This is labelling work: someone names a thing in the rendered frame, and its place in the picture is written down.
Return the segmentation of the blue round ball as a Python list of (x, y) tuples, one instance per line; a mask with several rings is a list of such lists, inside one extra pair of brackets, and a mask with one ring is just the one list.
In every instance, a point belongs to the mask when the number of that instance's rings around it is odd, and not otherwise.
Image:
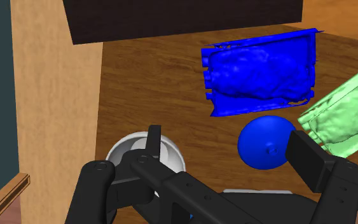
[(260, 116), (250, 121), (238, 137), (238, 154), (248, 166), (268, 170), (287, 162), (289, 136), (296, 128), (280, 116)]

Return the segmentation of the green crinkled bag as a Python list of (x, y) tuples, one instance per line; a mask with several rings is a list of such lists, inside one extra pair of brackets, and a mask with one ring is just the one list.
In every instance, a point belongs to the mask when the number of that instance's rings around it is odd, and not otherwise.
[(307, 109), (298, 121), (330, 154), (347, 158), (358, 151), (358, 73)]

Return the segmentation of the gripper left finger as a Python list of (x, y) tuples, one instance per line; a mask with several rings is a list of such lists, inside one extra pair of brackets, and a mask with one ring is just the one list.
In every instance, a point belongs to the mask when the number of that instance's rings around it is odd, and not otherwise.
[(259, 220), (187, 172), (159, 161), (161, 127), (150, 125), (146, 146), (121, 162), (86, 163), (65, 224), (112, 224), (119, 208), (132, 206), (149, 224), (259, 224)]

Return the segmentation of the blue crinkled bag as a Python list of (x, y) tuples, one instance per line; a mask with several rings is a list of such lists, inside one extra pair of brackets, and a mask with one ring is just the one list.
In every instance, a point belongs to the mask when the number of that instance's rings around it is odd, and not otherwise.
[(211, 44), (201, 50), (212, 116), (290, 108), (314, 97), (316, 28)]

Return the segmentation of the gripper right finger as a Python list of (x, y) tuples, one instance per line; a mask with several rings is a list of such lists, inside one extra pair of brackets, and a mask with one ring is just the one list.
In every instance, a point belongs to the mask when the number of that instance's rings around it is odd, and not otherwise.
[(305, 132), (291, 132), (286, 159), (311, 191), (320, 193), (310, 224), (355, 224), (358, 165), (324, 151)]

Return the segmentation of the brown wooden table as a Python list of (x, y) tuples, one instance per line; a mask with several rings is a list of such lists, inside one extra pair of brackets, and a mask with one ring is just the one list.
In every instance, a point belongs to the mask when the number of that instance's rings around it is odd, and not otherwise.
[(259, 224), (310, 224), (320, 193), (314, 193), (287, 161), (259, 170), (238, 154), (238, 137), (266, 115), (298, 118), (358, 69), (358, 41), (316, 34), (314, 97), (307, 104), (232, 116), (212, 116), (206, 98), (201, 50), (211, 44), (300, 29), (271, 25), (106, 42), (103, 45), (96, 156), (106, 160), (123, 137), (159, 125), (173, 141), (189, 175), (259, 220)]

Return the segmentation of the white bowl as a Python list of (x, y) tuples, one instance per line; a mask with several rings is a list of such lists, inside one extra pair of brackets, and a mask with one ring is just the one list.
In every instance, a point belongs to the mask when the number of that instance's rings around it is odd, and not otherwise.
[[(121, 138), (109, 151), (106, 160), (111, 161), (115, 166), (121, 162), (123, 154), (129, 150), (143, 149), (146, 146), (147, 131), (134, 132)], [(181, 151), (169, 138), (161, 135), (160, 141), (160, 162), (174, 172), (186, 170), (186, 165)]]

